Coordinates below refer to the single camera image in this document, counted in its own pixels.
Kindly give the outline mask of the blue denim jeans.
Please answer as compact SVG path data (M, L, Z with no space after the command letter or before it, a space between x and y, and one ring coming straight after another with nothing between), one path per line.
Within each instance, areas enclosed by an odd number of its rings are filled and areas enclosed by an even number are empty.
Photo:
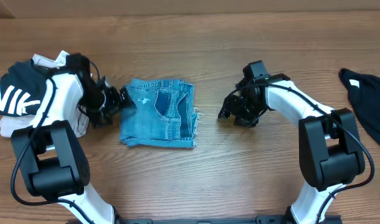
M199 115L194 85L184 80L133 79L126 86L134 106L120 114L120 141L128 147L194 148Z

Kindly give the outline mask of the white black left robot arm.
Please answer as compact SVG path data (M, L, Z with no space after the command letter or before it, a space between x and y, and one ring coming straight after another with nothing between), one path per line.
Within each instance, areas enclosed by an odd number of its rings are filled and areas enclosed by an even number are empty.
M80 53L55 68L31 66L45 75L46 93L32 124L12 133L17 161L10 190L23 205L60 204L82 223L123 223L90 183L88 160L69 123L79 110L94 128L108 126L122 109L135 107L125 87L116 89L103 77L93 80L94 66Z

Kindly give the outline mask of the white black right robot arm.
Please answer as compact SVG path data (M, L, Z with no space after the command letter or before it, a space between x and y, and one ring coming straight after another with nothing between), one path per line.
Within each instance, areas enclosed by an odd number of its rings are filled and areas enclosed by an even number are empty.
M218 117L253 128L267 111L278 111L298 129L299 166L305 183L283 215L259 215L256 223L342 223L327 208L340 189L364 172L354 114L335 110L299 90L291 79L270 75L263 61L249 63L243 79L223 102Z

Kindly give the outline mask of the black shirt white letters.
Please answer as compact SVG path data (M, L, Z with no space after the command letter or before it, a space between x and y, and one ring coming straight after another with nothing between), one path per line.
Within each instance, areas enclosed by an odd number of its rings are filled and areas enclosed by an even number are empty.
M0 115L35 115L46 93L48 71L33 60L9 67L0 79Z

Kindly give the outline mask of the folded beige garment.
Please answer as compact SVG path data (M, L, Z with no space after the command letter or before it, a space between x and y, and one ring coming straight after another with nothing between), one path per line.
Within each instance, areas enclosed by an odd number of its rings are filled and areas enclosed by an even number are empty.
M35 65L46 68L55 68L64 64L63 56L68 54L69 53L62 50L56 60L51 60L41 55L34 54L32 60ZM69 123L78 138L86 134L89 124L89 118L85 116L80 109L84 110L84 107L77 105L74 114L69 119ZM2 116L0 120L0 135L5 138L10 138L13 131L30 126L31 121L34 118L35 115L32 114L20 117Z

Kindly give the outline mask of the black garment right side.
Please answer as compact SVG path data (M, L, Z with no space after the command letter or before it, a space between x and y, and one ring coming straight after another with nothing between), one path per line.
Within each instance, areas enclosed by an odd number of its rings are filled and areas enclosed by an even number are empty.
M347 68L339 71L339 78L359 123L380 145L380 78Z

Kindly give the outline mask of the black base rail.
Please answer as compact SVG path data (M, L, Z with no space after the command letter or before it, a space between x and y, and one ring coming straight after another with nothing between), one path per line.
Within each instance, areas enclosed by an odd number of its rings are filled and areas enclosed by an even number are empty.
M282 224L283 215L259 215L255 218L218 218L210 220L182 219L182 220L152 220L152 219L124 219L124 224Z

